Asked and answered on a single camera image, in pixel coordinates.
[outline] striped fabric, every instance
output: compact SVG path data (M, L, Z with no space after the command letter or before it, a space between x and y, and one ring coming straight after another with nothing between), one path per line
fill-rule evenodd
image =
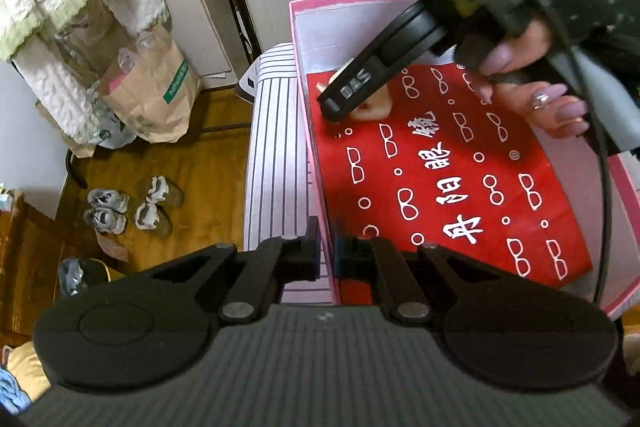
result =
M304 235L308 216L318 215L293 44L262 54L250 72L255 102L244 201L245 250L254 250L269 237ZM283 303L333 303L324 252L321 262L321 279L288 284Z

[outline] power cord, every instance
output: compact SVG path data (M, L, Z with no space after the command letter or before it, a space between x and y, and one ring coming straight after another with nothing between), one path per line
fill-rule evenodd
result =
M604 293L604 286L607 282L607 273L609 271L609 257L611 249L611 231L612 231L612 203L611 203L611 179L609 177L607 140L602 122L598 119L593 112L593 97L591 90L584 79L584 73L578 63L575 53L572 49L571 40L569 38L566 26L558 12L546 3L538 0L539 8L543 11L547 18L549 25L555 35L558 36L562 47L565 49L569 58L569 64L575 76L575 79L582 90L581 96L585 99L589 107L591 108L591 125L594 128L596 142L598 145L598 165L600 166L600 183L602 187L602 241L600 244L600 265L598 266L598 278L596 280L596 287L593 294L593 303L596 306L600 306L602 301L602 294Z

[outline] green logo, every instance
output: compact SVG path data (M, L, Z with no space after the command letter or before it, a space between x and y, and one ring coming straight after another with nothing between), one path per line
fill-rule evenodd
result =
M178 94L178 90L187 76L187 73L189 73L189 65L186 60L183 60L178 71L175 73L174 79L171 81L171 84L169 84L169 89L166 90L166 93L162 97L164 98L166 105L173 102L175 95Z

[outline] red paper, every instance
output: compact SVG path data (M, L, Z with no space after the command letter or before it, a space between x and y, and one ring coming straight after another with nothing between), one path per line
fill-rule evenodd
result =
M310 74L309 92L331 74ZM527 123L483 105L467 75L456 64L402 70L378 122L332 124L311 103L328 217L400 250L437 243L563 286L591 270L569 202Z

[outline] black sleeve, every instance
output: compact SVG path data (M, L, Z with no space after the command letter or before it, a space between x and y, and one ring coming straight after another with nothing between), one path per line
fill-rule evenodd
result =
M573 44L614 73L640 106L640 0L553 0Z

